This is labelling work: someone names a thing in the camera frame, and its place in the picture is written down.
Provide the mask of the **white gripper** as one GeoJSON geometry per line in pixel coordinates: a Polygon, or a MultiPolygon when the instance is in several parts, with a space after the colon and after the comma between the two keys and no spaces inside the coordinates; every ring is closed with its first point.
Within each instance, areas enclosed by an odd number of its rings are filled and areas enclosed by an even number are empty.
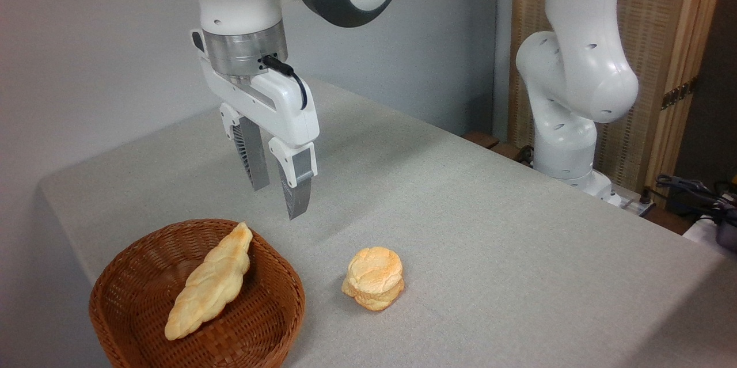
{"type": "Polygon", "coordinates": [[[192,30],[206,83],[224,103],[219,106],[226,136],[255,191],[269,185],[260,127],[277,160],[289,219],[305,213],[311,179],[317,174],[313,141],[320,134],[316,108],[305,80],[283,74],[287,58],[284,29],[244,35],[192,30]]]}

